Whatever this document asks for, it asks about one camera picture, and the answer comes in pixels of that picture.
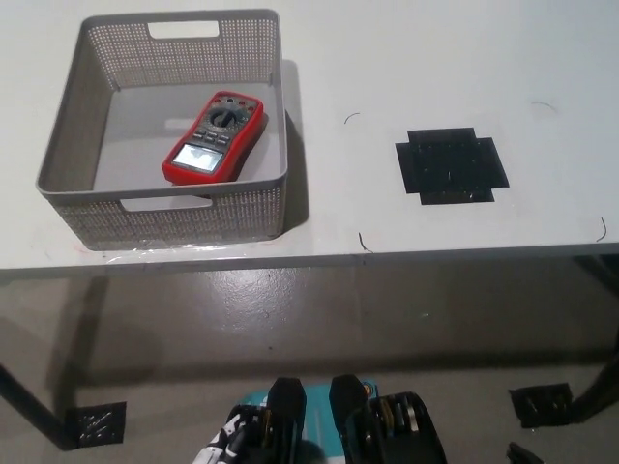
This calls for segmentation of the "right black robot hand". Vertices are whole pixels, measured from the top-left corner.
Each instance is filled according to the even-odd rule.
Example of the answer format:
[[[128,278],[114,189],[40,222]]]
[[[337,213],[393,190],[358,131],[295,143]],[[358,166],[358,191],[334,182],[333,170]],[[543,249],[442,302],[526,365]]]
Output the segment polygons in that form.
[[[509,443],[506,457],[511,464],[545,464],[541,457],[515,442]]]

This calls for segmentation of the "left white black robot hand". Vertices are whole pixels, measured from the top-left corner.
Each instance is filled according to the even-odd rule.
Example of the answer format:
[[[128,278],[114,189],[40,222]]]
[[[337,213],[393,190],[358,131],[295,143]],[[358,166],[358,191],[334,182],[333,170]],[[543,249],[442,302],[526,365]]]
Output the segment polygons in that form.
[[[248,418],[233,416],[193,460],[193,464],[239,463],[246,446]]]

